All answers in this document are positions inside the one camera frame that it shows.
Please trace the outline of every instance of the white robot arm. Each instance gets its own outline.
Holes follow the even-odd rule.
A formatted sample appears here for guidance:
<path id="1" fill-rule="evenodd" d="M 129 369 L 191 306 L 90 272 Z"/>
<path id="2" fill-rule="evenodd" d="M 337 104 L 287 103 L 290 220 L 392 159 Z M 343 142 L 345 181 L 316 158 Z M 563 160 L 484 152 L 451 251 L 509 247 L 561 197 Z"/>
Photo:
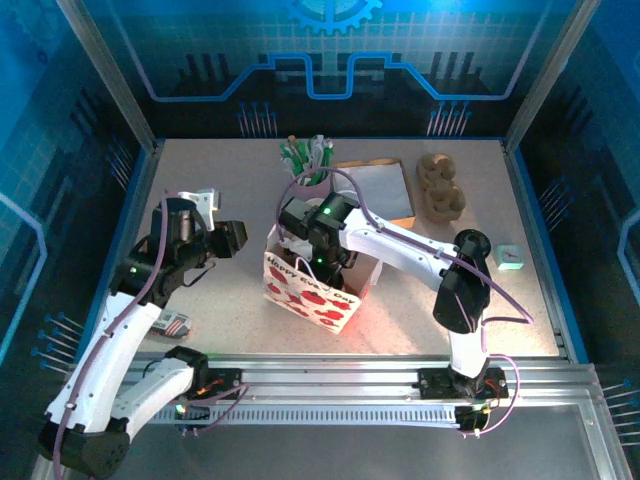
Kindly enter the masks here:
<path id="1" fill-rule="evenodd" d="M 138 384 L 118 396 L 129 365 L 173 291 L 184 284 L 184 273 L 202 268 L 210 258 L 230 258 L 245 244 L 242 222 L 214 222 L 219 195 L 214 190 L 180 192 L 167 200 L 167 243 L 160 271 L 151 288 L 115 330 L 107 328 L 127 308 L 151 277 L 162 228 L 160 206 L 153 213 L 151 234 L 142 239 L 118 266 L 111 294 L 74 373 L 49 404 L 39 436 L 41 453 L 53 457 L 55 437 L 65 423 L 61 463 L 96 479 L 109 477 L 126 455 L 131 440 L 167 403 L 184 395 L 206 399 L 233 386 L 219 382 L 220 372 L 208 369 L 206 355 L 175 347 Z M 104 342 L 93 360 L 89 354 Z M 83 366 L 90 361 L 79 381 Z M 75 398 L 70 392 L 78 388 Z M 63 421 L 65 411 L 70 416 Z"/>
<path id="2" fill-rule="evenodd" d="M 373 219 L 375 223 L 367 219 L 355 200 L 336 193 L 315 207 L 293 198 L 280 215 L 280 223 L 286 230 L 311 243 L 314 274 L 329 285 L 341 287 L 340 270 L 348 268 L 353 254 L 359 252 L 417 277 L 438 292 L 434 317 L 449 331 L 454 385 L 466 396 L 475 396 L 488 366 L 488 354 L 482 348 L 480 316 L 489 304 L 490 290 L 478 277 L 440 254 L 462 258 L 488 276 L 485 257 L 489 252 L 478 240 L 483 235 L 473 231 L 475 236 L 465 239 L 463 235 L 461 244 L 454 245 L 422 237 L 375 215 Z M 427 253 L 389 232 L 413 239 L 416 244 L 427 244 L 438 253 Z"/>

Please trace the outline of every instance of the glass wall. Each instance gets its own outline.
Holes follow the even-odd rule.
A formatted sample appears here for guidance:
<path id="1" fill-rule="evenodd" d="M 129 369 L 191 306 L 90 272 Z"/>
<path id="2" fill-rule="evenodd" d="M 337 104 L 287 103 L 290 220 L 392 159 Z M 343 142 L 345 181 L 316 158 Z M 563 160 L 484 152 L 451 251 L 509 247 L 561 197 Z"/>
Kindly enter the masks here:
<path id="1" fill-rule="evenodd" d="M 158 136 L 502 136 L 573 0 L 89 2 Z"/>
<path id="2" fill-rule="evenodd" d="M 638 2 L 602 1 L 521 145 L 605 387 L 640 381 L 639 21 Z"/>
<path id="3" fill-rule="evenodd" d="M 26 478 L 74 355 L 46 337 L 77 338 L 45 316 L 84 324 L 140 148 L 54 0 L 0 2 L 0 45 L 0 477 Z"/>

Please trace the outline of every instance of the gift bag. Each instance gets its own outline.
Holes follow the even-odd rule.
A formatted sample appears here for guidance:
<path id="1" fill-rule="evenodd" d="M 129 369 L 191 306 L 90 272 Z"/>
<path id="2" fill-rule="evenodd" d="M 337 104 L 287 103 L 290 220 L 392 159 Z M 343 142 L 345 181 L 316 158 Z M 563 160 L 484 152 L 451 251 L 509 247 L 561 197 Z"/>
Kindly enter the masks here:
<path id="1" fill-rule="evenodd" d="M 375 285 L 382 262 L 359 254 L 353 268 L 342 270 L 344 290 L 331 288 L 300 271 L 303 263 L 285 259 L 274 228 L 264 252 L 264 297 L 333 333 L 340 333 Z"/>

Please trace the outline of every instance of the small box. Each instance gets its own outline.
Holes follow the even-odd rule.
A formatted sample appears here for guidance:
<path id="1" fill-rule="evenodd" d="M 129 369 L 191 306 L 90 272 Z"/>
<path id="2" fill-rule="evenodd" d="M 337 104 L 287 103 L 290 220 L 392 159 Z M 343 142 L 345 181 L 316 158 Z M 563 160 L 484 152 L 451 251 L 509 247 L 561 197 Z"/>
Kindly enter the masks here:
<path id="1" fill-rule="evenodd" d="M 520 245 L 498 245 L 494 255 L 498 270 L 520 270 L 524 266 L 524 248 Z"/>
<path id="2" fill-rule="evenodd" d="M 362 189 L 367 208 L 373 213 L 399 227 L 413 227 L 416 209 L 402 160 L 380 158 L 368 162 L 336 163 L 331 166 L 354 177 Z M 338 193 L 357 199 L 353 187 L 342 175 L 333 176 L 333 188 Z"/>

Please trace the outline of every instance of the bag handle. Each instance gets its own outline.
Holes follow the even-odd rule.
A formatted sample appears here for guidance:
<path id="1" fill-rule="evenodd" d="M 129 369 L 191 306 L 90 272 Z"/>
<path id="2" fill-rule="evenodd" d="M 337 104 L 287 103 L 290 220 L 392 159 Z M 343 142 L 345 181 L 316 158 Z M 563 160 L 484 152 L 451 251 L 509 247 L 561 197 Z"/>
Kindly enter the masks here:
<path id="1" fill-rule="evenodd" d="M 311 266 L 309 265 L 309 262 L 307 262 L 304 258 L 300 256 L 296 257 L 296 263 L 294 267 L 296 270 L 300 270 L 300 262 L 304 263 L 304 266 L 307 267 L 307 271 L 309 272 L 309 275 L 311 275 L 311 278 L 313 278 L 313 281 L 316 282 L 316 287 L 318 287 L 320 290 L 322 290 L 325 293 L 329 293 L 331 290 L 333 290 L 331 287 L 329 287 L 328 290 L 325 290 L 322 287 L 320 282 L 318 282 L 318 279 L 316 278 L 316 276 L 313 274 L 313 270 L 311 270 Z"/>

